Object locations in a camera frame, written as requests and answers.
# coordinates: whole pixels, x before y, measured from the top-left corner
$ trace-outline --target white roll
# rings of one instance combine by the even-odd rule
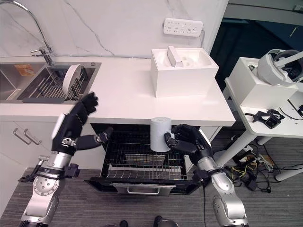
[[[171,119],[155,117],[151,119],[151,149],[156,152],[169,151],[164,134],[171,131]]]

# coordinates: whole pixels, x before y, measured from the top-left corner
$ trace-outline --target wire rack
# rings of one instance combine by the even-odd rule
[[[86,77],[85,71],[82,70],[79,79],[75,80],[69,93],[65,94],[62,90],[64,77],[58,77],[56,71],[53,71],[48,77],[41,80],[38,86],[29,95],[29,98],[64,98],[66,101],[76,101],[79,99],[82,84]]]
[[[113,133],[104,163],[107,178],[186,180],[184,156],[154,152],[149,141],[149,133]]]

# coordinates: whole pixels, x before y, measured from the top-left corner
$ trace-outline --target dishwasher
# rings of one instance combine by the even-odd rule
[[[184,155],[151,150],[150,125],[91,125],[96,133],[108,126],[114,128],[104,146],[106,154],[100,175],[85,180],[97,190],[168,196],[190,194],[199,187],[187,175]]]

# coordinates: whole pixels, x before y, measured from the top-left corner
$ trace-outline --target cabinet handle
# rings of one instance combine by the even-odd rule
[[[35,140],[34,138],[31,138],[31,137],[28,135],[27,131],[28,131],[28,129],[25,129],[24,132],[23,132],[23,134],[24,134],[27,138],[29,138],[31,141],[33,141],[34,144],[39,145],[39,144],[42,142],[41,140],[39,140],[38,142],[36,142],[36,140]]]
[[[17,130],[18,128],[15,128],[15,130],[13,131],[13,134],[15,136],[17,136],[19,139],[21,139],[23,142],[25,142],[27,145],[29,145],[32,141],[30,140],[29,142],[27,142],[26,140],[24,140],[22,137],[20,137],[18,134],[17,134]]]
[[[153,193],[153,192],[131,192],[129,190],[129,187],[127,187],[127,193],[128,194],[134,194],[134,195],[159,195],[160,193],[160,188],[157,188],[157,192],[156,193]]]

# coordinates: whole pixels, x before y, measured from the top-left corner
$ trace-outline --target faucet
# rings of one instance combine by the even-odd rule
[[[54,64],[54,61],[51,57],[51,53],[53,52],[53,50],[52,50],[51,46],[48,44],[47,39],[45,37],[45,34],[44,34],[37,18],[35,17],[35,15],[31,11],[29,11],[28,8],[26,8],[24,5],[20,4],[17,1],[14,1],[14,0],[0,0],[0,5],[4,4],[4,3],[9,3],[9,4],[13,4],[15,6],[18,6],[19,8],[25,10],[32,17],[32,19],[35,21],[35,24],[36,24],[36,26],[37,26],[37,28],[38,28],[38,30],[39,30],[42,38],[43,38],[43,42],[44,42],[45,46],[40,47],[38,50],[31,51],[31,53],[40,51],[41,55],[36,55],[36,56],[43,56],[46,63],[48,65],[52,66]]]
[[[36,57],[43,56],[44,59],[45,59],[45,61],[46,61],[46,63],[49,66],[53,66],[54,65],[54,61],[53,61],[53,59],[52,59],[52,57],[51,57],[51,55],[49,53],[49,50],[47,49],[46,46],[41,46],[41,47],[39,47],[39,49],[31,51],[31,53],[35,53],[37,51],[40,51],[41,54],[40,55],[33,55],[33,56],[36,56]]]

